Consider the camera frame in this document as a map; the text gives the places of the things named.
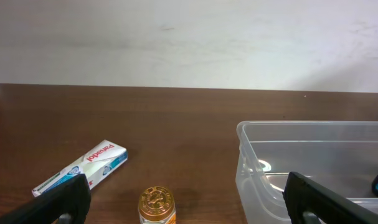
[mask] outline white wall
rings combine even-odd
[[[0,83],[378,92],[378,0],[0,0]]]

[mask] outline gold lid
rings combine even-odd
[[[149,221],[161,221],[174,210],[172,192],[165,187],[155,186],[146,189],[139,199],[139,213]]]

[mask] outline spice jar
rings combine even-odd
[[[175,224],[176,211],[172,192],[165,187],[146,189],[139,198],[139,215],[142,224]]]

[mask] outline plastic container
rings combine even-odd
[[[297,171],[378,213],[378,122],[244,121],[236,184],[252,223],[291,223],[282,192]]]

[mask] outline brown table surface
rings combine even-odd
[[[129,159],[92,190],[86,223],[139,223],[153,185],[173,191],[178,223],[246,223],[245,120],[378,121],[378,94],[0,84],[0,215],[107,139]]]

